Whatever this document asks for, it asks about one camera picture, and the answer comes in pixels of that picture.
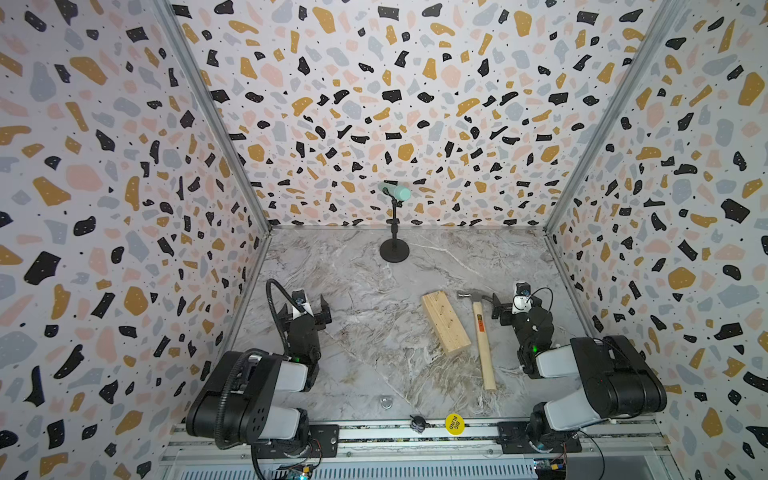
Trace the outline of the wooden block with nails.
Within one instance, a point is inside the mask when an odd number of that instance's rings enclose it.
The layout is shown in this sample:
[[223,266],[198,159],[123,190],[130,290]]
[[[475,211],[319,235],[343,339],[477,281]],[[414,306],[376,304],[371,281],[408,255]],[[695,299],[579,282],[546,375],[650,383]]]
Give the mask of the wooden block with nails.
[[446,355],[467,350],[471,341],[444,291],[435,291],[421,297],[439,343]]

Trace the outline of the wooden handle claw hammer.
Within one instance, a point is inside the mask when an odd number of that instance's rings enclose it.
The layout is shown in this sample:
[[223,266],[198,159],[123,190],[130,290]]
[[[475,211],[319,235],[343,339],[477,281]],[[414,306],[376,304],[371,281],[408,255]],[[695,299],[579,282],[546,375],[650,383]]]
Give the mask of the wooden handle claw hammer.
[[486,295],[479,290],[465,290],[458,291],[457,297],[469,299],[472,303],[473,321],[481,363],[483,387],[486,391],[495,391],[497,389],[497,384],[492,364],[487,322],[483,311],[483,301]]

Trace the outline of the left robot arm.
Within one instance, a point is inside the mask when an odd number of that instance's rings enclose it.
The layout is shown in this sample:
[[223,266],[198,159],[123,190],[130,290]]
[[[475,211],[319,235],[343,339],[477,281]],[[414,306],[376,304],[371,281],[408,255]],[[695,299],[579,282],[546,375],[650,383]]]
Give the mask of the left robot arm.
[[260,458],[318,455],[319,438],[311,432],[306,410],[278,406],[275,395],[311,390],[322,358],[319,332],[331,322],[325,298],[315,313],[304,291],[293,292],[277,313],[286,352],[224,353],[188,410],[186,433],[222,450],[247,445]]

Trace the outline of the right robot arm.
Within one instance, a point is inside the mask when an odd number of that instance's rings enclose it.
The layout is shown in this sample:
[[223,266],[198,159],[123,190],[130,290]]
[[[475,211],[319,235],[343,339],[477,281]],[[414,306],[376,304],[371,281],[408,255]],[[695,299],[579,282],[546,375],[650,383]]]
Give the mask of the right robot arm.
[[554,317],[529,284],[519,282],[513,300],[483,295],[491,317],[513,329],[520,369],[531,379],[573,378],[575,389],[533,407],[524,430],[530,447],[542,453],[566,450],[588,426],[659,413],[667,406],[661,381],[631,342],[622,335],[573,337],[553,343]]

